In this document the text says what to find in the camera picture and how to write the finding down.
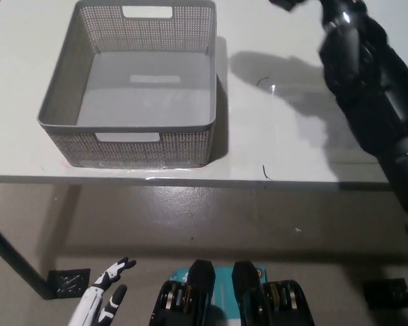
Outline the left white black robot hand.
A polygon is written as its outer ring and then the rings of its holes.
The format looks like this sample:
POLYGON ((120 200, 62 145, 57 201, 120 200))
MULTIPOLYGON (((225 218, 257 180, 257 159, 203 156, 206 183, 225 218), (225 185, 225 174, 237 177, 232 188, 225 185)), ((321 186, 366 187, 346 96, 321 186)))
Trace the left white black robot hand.
POLYGON ((128 288, 126 285, 119 285, 104 306, 103 295, 120 280, 123 271, 133 268, 136 263, 136 260, 124 257, 102 272, 85 290, 68 325, 111 325, 128 288))

